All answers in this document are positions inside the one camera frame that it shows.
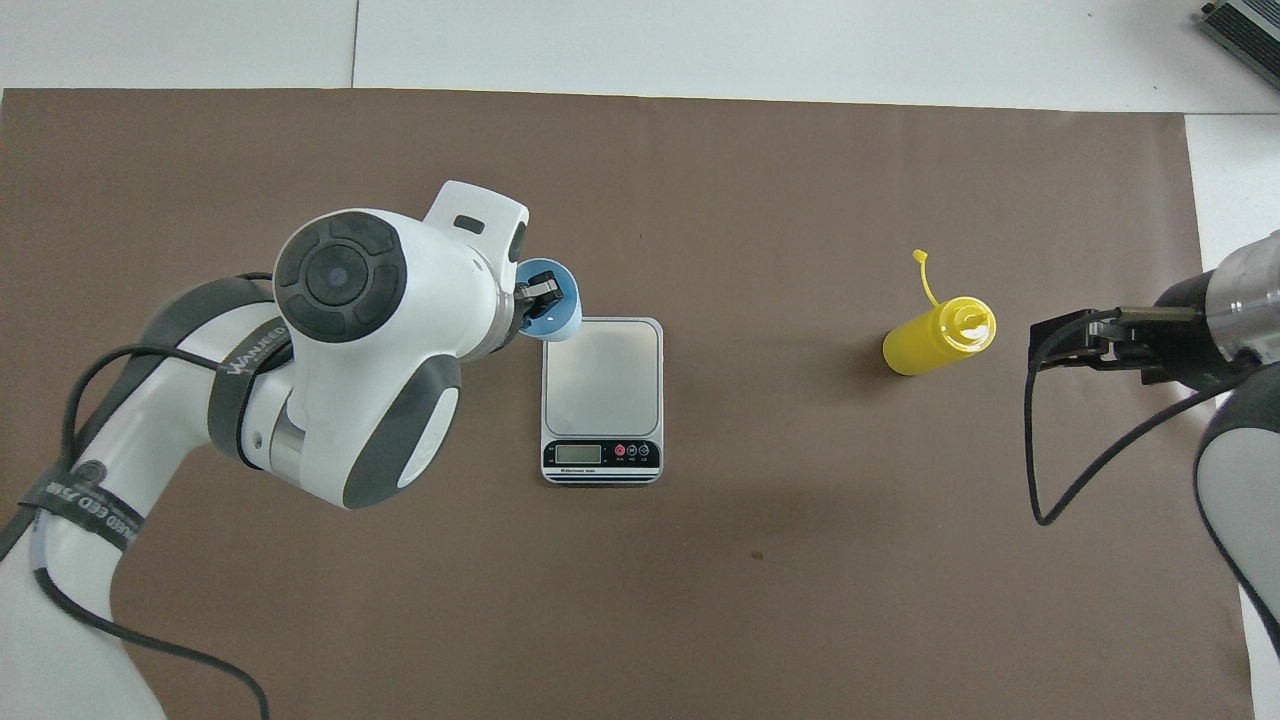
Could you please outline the silver digital kitchen scale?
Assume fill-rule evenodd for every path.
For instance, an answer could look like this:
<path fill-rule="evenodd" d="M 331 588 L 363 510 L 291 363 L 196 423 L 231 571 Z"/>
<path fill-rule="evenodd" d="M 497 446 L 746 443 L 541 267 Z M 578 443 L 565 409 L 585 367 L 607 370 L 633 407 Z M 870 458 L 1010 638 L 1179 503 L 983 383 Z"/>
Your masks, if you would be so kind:
<path fill-rule="evenodd" d="M 553 486 L 648 486 L 666 466 L 664 334 L 650 316 L 585 316 L 541 365 L 540 471 Z"/>

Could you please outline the light blue plastic cup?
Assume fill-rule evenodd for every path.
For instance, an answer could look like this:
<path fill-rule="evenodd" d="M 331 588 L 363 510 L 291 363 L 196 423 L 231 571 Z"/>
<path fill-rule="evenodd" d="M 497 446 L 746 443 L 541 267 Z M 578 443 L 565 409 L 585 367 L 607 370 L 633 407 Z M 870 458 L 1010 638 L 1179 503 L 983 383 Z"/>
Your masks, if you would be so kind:
<path fill-rule="evenodd" d="M 539 281 L 558 281 L 564 291 L 564 301 L 545 320 L 550 324 L 536 323 L 530 327 L 521 327 L 518 332 L 530 338 L 543 342 L 562 342 L 577 332 L 582 322 L 582 302 L 579 283 L 573 273 L 563 264 L 548 258 L 534 258 L 517 264 L 516 281 L 518 291 L 527 299 L 527 286 Z"/>

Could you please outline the brown paper mat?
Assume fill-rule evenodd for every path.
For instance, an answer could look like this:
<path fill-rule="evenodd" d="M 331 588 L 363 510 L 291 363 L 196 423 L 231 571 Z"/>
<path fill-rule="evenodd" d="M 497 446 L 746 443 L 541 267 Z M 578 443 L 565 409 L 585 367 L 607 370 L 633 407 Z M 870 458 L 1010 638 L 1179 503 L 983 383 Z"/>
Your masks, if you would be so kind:
<path fill-rule="evenodd" d="M 174 293 L 448 179 L 526 205 L 589 316 L 664 329 L 640 488 L 538 462 L 541 350 L 463 368 L 430 471 L 346 512 L 191 455 L 111 593 L 242 666 L 271 720 L 1253 720 L 1192 464 L 1211 407 L 1052 525 L 1024 477 L 1028 328 L 1201 272 L 1176 114 L 403 91 L 3 95 L 0 521 L 67 391 Z M 904 377 L 884 336 L 986 301 Z"/>

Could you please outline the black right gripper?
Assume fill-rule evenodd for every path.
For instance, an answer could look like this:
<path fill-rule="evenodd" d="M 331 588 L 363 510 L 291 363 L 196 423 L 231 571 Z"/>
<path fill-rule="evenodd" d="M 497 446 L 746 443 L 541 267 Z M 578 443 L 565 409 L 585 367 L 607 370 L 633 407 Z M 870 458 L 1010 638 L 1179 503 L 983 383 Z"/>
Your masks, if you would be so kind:
<path fill-rule="evenodd" d="M 1207 389 L 1221 380 L 1221 352 L 1206 319 L 1210 275 L 1165 290 L 1148 306 L 1121 306 L 1117 324 L 1129 334 L 1114 342 L 1111 372 L 1137 370 L 1144 386 L 1178 382 Z M 1030 325 L 1030 365 L 1091 366 L 1108 352 L 1108 341 L 1091 328 L 1100 310 L 1076 310 Z"/>

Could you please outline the yellow squeeze bottle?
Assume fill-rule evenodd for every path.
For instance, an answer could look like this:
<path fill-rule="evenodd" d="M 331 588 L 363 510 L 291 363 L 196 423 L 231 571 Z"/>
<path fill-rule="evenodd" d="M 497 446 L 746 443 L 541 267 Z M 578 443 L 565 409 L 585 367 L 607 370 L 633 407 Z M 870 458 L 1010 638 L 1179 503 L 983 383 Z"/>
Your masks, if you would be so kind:
<path fill-rule="evenodd" d="M 940 300 L 927 274 L 929 254 L 914 249 L 911 256 L 931 306 L 884 336 L 881 355 L 886 365 L 899 375 L 915 377 L 983 354 L 998 333 L 995 310 L 972 296 Z"/>

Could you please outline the grey metal device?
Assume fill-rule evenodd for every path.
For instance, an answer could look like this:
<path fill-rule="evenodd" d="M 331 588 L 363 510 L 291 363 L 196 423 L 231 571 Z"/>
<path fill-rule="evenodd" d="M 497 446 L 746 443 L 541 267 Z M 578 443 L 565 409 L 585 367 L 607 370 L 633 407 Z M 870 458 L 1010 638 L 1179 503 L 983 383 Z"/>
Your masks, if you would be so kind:
<path fill-rule="evenodd" d="M 1201 31 L 1280 91 L 1280 0 L 1208 0 Z"/>

